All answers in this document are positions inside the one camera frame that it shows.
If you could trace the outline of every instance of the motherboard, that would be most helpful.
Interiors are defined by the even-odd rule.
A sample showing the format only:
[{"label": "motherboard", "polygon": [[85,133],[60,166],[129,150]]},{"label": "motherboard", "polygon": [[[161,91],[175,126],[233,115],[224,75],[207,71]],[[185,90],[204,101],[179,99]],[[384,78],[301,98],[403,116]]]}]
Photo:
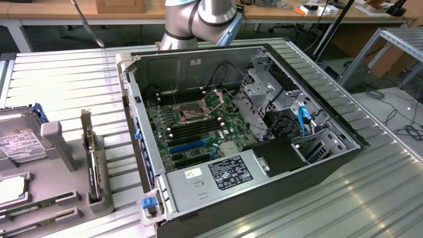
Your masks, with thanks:
[{"label": "motherboard", "polygon": [[156,96],[145,109],[168,172],[229,156],[257,141],[227,90]]}]

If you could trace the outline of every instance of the warning label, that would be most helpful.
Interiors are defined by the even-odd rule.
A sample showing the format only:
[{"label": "warning label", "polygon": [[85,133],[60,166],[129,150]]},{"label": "warning label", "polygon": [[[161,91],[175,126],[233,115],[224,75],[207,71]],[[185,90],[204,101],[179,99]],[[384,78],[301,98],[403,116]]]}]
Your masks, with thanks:
[{"label": "warning label", "polygon": [[225,190],[253,179],[240,156],[209,164],[209,169],[220,190]]},{"label": "warning label", "polygon": [[0,137],[0,150],[11,159],[21,159],[45,153],[33,132]]}]

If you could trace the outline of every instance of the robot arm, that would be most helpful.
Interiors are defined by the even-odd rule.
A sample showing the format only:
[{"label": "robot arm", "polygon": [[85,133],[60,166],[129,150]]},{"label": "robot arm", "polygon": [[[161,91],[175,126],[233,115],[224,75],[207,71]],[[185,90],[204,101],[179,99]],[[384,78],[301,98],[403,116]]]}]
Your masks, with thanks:
[{"label": "robot arm", "polygon": [[243,17],[232,0],[167,0],[160,50],[197,47],[197,37],[217,46],[231,44]]}]

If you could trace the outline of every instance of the gray floor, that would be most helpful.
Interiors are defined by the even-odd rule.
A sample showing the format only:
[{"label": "gray floor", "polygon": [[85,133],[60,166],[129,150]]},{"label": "gray floor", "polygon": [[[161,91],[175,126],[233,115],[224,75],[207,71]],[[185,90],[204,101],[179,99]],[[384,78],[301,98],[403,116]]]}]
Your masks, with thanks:
[{"label": "gray floor", "polygon": [[[256,33],[253,31],[253,24],[247,24],[247,27],[243,25],[236,39],[287,37],[293,40],[301,49],[307,48],[315,40],[315,36],[308,31],[299,31],[299,41],[296,40],[295,29],[275,29],[275,32],[269,33],[268,28],[272,26],[272,24],[263,24],[260,32]],[[81,50],[97,47],[83,26],[73,26],[73,30],[67,31],[68,36],[65,38],[60,38],[57,26],[25,26],[24,29],[36,52]],[[137,37],[136,40],[135,37],[140,31],[139,25],[109,25],[105,29],[100,26],[92,26],[92,29],[107,47],[120,47],[129,42],[152,45],[161,39],[164,25],[144,25],[141,27],[141,39]],[[13,39],[7,28],[0,27],[0,53],[13,52],[17,52]],[[329,44],[320,60],[340,59],[345,56],[344,52]]]}]

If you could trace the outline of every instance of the circuit board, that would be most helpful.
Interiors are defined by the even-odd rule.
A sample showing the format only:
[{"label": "circuit board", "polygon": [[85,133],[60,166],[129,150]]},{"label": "circuit board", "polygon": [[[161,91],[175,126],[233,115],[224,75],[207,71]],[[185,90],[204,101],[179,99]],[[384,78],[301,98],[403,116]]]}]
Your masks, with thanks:
[{"label": "circuit board", "polygon": [[[145,109],[155,134],[155,140],[157,143],[163,164],[168,172],[180,169],[180,167],[175,166],[175,160],[172,159],[175,155],[181,157],[181,161],[199,156],[207,157],[207,155],[207,160],[213,160],[225,156],[221,149],[219,149],[220,144],[233,141],[236,147],[241,151],[244,146],[257,141],[248,128],[247,122],[244,121],[237,110],[235,110],[236,105],[232,103],[231,94],[223,93],[223,104],[209,113],[208,118],[220,117],[224,125],[216,130],[200,133],[200,141],[204,142],[204,146],[184,150],[177,153],[171,153],[171,147],[168,146],[168,143],[173,139],[169,138],[168,128],[172,125],[183,125],[184,120],[199,120],[201,114],[195,111],[197,103],[199,101],[191,101],[167,106],[159,106],[157,102],[153,100],[145,102]],[[205,104],[212,109],[220,104],[219,96],[211,93],[209,96],[205,97]],[[187,111],[191,112],[191,117],[183,118],[184,115],[180,111],[184,108],[189,109]]]}]

